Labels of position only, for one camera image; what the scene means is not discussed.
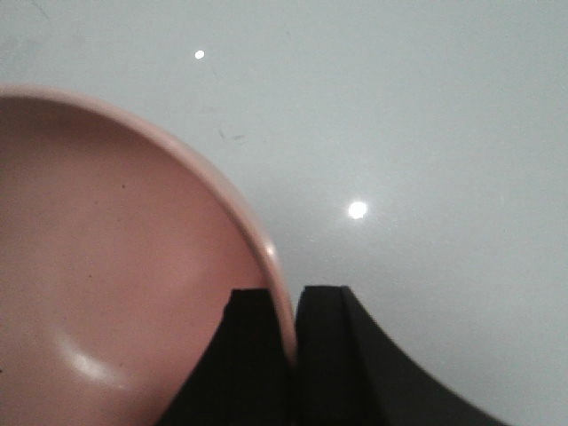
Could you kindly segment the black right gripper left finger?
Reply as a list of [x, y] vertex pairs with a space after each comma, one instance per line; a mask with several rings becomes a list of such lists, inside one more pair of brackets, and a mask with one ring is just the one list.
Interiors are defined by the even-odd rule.
[[235, 289], [163, 425], [289, 425], [291, 368], [266, 289]]

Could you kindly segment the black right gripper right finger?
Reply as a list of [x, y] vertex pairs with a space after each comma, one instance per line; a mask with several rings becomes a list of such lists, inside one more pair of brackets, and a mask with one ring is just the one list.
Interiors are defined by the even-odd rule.
[[412, 361], [346, 286], [309, 286], [296, 311], [300, 425], [497, 425]]

